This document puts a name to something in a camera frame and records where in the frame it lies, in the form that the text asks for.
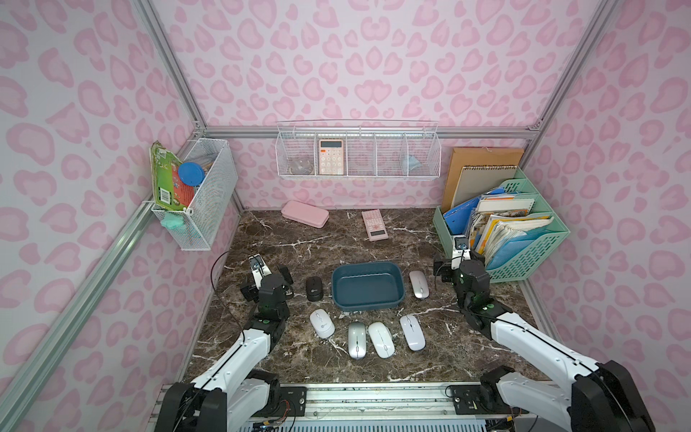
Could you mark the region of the light grey mouse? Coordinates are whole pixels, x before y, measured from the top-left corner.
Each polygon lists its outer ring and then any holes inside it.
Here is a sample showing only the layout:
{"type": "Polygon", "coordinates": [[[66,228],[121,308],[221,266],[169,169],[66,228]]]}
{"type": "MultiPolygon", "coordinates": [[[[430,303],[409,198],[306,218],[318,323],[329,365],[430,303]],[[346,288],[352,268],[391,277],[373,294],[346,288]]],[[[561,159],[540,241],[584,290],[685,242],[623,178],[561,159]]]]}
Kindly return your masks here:
{"type": "Polygon", "coordinates": [[[410,283],[414,296],[417,299],[426,299],[430,295],[428,279],[426,275],[419,270],[410,272],[410,283]]]}

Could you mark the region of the black mouse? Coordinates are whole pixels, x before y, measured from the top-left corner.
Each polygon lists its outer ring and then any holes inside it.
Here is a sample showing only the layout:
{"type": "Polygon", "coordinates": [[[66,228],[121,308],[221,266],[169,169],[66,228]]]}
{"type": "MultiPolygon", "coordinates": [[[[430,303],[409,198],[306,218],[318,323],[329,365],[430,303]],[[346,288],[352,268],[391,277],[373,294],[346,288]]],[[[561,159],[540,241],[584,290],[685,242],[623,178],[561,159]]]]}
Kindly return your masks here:
{"type": "Polygon", "coordinates": [[[323,282],[318,276],[310,276],[306,279],[305,290],[309,302],[319,302],[324,297],[323,282]]]}

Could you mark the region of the white round mouse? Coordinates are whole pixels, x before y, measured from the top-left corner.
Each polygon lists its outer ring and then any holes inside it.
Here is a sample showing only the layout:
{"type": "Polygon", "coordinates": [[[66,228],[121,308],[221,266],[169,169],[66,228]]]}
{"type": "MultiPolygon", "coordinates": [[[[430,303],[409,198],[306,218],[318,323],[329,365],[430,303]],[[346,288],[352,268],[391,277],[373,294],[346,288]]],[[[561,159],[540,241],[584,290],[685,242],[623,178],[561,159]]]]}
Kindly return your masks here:
{"type": "Polygon", "coordinates": [[[310,315],[310,322],[319,338],[331,338],[335,333],[335,325],[324,309],[313,311],[310,315]]]}

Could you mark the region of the dark teal storage box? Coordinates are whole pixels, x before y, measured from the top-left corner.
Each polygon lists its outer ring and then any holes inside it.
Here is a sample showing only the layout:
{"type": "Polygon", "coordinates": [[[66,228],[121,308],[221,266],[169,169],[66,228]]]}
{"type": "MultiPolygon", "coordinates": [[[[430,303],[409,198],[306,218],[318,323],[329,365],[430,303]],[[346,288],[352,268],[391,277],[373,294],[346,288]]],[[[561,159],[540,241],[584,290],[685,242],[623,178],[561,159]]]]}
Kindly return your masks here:
{"type": "Polygon", "coordinates": [[[332,275],[332,297],[341,311],[394,308],[405,294],[401,270],[392,262],[343,265],[332,275]]]}

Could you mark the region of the white slim mouse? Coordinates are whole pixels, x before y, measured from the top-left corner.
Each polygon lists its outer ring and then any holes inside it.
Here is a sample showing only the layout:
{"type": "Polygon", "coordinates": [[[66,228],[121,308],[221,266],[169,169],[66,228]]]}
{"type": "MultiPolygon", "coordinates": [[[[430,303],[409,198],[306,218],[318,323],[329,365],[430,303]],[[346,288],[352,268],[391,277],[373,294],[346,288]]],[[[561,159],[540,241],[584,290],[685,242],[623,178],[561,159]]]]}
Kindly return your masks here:
{"type": "Polygon", "coordinates": [[[395,354],[392,334],[390,334],[389,329],[383,323],[374,322],[368,327],[367,331],[374,344],[374,350],[380,358],[390,358],[395,354]]]}

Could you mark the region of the silver grey mouse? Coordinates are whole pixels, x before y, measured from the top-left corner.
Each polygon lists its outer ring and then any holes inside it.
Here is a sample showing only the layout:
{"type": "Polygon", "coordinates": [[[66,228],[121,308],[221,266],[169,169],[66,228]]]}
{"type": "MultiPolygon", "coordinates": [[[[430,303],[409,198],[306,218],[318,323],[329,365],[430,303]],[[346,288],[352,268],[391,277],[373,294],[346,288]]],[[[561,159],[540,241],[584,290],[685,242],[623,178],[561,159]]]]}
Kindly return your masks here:
{"type": "Polygon", "coordinates": [[[362,322],[352,322],[347,332],[348,354],[354,360],[366,356],[366,327],[362,322]]]}

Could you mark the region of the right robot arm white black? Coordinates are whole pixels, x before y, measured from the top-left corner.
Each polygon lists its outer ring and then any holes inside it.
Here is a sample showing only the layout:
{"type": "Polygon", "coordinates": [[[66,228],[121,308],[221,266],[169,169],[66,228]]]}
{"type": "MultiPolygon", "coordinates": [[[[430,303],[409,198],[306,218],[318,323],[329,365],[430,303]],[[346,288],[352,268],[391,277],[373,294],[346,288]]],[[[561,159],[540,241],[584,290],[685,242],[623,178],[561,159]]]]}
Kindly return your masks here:
{"type": "Polygon", "coordinates": [[[482,256],[438,258],[434,281],[450,283],[468,325],[551,379],[541,383],[507,367],[482,378],[484,402],[527,410],[565,431],[653,431],[655,425],[629,370],[570,349],[491,295],[482,256]]]}

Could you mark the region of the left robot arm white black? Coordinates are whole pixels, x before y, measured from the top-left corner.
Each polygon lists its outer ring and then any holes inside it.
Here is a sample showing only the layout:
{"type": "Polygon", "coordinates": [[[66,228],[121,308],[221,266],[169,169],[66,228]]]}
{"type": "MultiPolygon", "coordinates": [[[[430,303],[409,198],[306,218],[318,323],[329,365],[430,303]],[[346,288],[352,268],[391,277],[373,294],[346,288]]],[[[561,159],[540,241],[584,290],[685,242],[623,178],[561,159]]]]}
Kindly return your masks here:
{"type": "Polygon", "coordinates": [[[251,266],[257,309],[231,348],[192,383],[175,383],[164,395],[156,431],[237,431],[253,414],[280,406],[275,374],[256,369],[284,334],[291,279],[262,262],[251,266]]]}

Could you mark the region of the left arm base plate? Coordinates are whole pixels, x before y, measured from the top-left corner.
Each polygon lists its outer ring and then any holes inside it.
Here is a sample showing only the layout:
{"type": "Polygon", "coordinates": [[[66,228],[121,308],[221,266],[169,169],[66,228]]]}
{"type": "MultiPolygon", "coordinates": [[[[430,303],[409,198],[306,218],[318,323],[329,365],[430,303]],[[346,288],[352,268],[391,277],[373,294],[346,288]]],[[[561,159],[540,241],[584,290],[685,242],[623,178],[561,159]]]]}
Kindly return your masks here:
{"type": "Polygon", "coordinates": [[[308,388],[281,386],[270,397],[259,414],[267,418],[300,418],[305,416],[308,388]]]}

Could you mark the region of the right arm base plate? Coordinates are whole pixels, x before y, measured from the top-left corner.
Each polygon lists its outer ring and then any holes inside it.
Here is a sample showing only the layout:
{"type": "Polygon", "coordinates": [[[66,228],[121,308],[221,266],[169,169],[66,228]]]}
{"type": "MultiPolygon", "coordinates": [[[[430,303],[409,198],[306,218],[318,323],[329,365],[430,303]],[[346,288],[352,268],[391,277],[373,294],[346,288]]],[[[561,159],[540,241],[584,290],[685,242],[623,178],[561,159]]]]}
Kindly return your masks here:
{"type": "Polygon", "coordinates": [[[452,400],[456,415],[511,414],[512,409],[485,383],[449,385],[444,394],[452,400]]]}

